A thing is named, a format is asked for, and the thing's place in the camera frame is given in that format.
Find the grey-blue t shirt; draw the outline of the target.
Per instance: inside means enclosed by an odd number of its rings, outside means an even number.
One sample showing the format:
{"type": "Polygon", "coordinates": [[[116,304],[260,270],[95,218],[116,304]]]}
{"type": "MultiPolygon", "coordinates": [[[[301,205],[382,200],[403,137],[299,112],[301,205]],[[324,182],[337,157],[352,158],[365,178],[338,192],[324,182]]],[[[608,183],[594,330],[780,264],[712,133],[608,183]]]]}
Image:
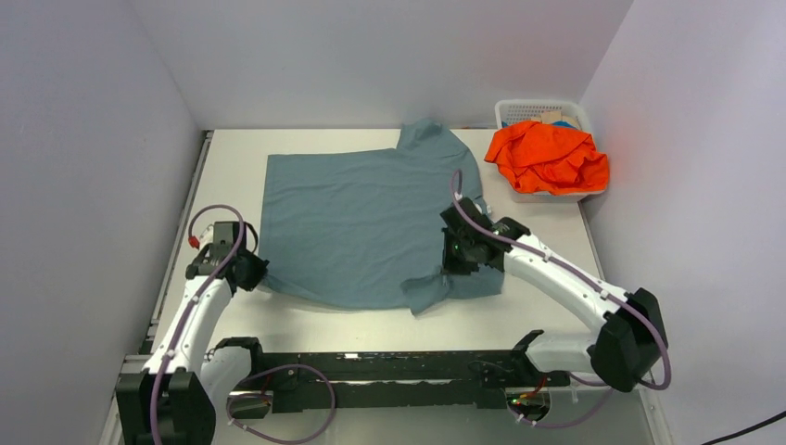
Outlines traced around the grey-blue t shirt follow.
{"type": "Polygon", "coordinates": [[[498,271],[442,270],[450,179],[483,202],[468,146],[435,121],[404,126],[393,148],[268,158],[259,254],[272,291],[340,309],[407,308],[501,291],[498,271]]]}

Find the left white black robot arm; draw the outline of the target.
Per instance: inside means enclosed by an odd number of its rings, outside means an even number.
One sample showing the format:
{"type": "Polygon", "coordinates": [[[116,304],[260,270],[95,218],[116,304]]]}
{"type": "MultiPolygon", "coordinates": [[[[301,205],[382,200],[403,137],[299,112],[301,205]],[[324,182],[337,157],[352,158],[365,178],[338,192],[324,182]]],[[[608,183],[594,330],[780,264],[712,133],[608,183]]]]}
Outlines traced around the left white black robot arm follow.
{"type": "Polygon", "coordinates": [[[125,443],[210,444],[230,393],[264,381],[267,365],[257,338],[209,343],[236,291],[253,289],[267,272],[266,261],[246,247],[253,231],[240,222],[217,222],[212,239],[200,242],[161,343],[141,371],[120,375],[116,401],[125,443]]]}

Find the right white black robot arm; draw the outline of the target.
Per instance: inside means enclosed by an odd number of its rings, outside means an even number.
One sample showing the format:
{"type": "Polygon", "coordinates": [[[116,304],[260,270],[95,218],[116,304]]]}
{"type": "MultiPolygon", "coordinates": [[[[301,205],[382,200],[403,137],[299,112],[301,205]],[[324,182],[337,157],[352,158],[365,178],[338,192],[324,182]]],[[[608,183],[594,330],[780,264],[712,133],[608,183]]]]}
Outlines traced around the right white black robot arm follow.
{"type": "Polygon", "coordinates": [[[587,328],[584,334],[536,329],[524,336],[510,362],[516,381],[532,385],[547,373],[561,372],[596,375],[601,386],[620,392],[670,385],[667,335],[653,293],[643,287],[629,292],[587,273],[521,223],[493,222],[469,197],[454,194],[440,216],[446,224],[445,273],[468,275],[489,267],[523,280],[587,328]]]}

